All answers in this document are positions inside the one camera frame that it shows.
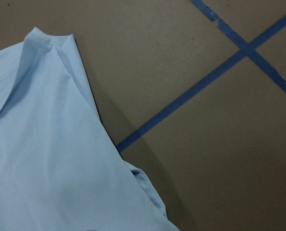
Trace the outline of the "light blue t-shirt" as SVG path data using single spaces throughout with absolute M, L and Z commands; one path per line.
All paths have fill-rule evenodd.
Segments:
M 0 51 L 0 231 L 175 231 L 104 129 L 74 37 Z

